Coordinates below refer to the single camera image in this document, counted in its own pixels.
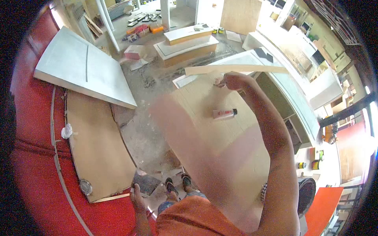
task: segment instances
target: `orange board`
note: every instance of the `orange board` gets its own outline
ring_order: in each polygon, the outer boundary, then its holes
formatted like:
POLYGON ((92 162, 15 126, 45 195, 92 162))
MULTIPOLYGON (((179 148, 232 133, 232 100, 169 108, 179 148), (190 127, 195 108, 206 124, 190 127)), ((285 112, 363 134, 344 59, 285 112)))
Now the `orange board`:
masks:
POLYGON ((314 201, 305 214, 308 231, 305 236, 319 236, 335 211, 343 187, 319 188, 314 201))

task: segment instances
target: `person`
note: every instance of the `person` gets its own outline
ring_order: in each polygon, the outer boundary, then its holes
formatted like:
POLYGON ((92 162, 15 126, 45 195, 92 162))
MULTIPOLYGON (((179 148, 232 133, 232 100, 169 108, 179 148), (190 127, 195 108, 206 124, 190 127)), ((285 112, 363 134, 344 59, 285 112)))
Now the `person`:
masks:
MULTIPOLYGON (((255 113, 265 147, 270 156, 268 188, 257 231, 249 235, 299 235, 298 181, 294 149, 289 132, 272 102, 250 76, 226 73, 222 83, 229 89, 243 89, 246 103, 255 113)), ((206 196, 191 187, 188 175, 182 176, 186 197, 177 201, 177 191, 167 179, 167 201, 158 209, 158 235, 247 235, 234 226, 206 196)), ((136 213, 137 235, 152 235, 140 187, 135 184, 132 201, 136 213)))

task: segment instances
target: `sandal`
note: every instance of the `sandal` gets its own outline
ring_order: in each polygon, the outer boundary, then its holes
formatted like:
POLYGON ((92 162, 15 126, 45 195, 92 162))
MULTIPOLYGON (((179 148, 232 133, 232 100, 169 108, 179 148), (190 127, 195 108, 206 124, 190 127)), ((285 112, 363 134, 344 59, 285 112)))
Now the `sandal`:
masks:
POLYGON ((182 174, 181 179, 183 180, 183 187, 191 187, 192 186, 192 180, 188 174, 182 174))
POLYGON ((176 190, 175 186, 173 186, 173 180, 169 177, 166 179, 166 187, 169 193, 174 191, 176 196, 178 196, 178 191, 176 190))

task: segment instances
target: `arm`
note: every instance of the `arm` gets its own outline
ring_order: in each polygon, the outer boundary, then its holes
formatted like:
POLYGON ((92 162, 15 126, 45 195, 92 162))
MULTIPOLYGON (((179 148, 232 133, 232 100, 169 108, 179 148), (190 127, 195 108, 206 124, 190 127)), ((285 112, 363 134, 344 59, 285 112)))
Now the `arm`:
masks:
POLYGON ((131 194, 131 201, 135 209, 135 225, 137 236, 152 236, 150 225, 148 224, 144 201, 141 196, 141 189, 138 184, 134 185, 134 193, 131 194))
POLYGON ((270 156, 268 187, 260 226, 252 235, 298 235, 298 180, 289 132, 272 102, 250 76, 224 75, 229 89, 244 89, 246 102, 257 117, 270 156))

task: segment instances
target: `orange box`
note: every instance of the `orange box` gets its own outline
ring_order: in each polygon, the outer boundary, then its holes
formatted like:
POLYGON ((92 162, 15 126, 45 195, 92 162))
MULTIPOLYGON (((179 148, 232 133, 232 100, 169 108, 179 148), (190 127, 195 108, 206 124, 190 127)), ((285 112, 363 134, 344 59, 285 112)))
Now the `orange box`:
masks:
POLYGON ((126 34, 133 34, 135 31, 135 28, 129 29, 126 31, 126 34))
POLYGON ((163 30, 164 30, 163 26, 160 26, 160 25, 158 25, 158 24, 156 24, 156 23, 151 23, 151 24, 149 25, 149 28, 150 28, 150 30, 151 30, 151 32, 152 32, 153 34, 159 33, 160 31, 163 31, 163 30))

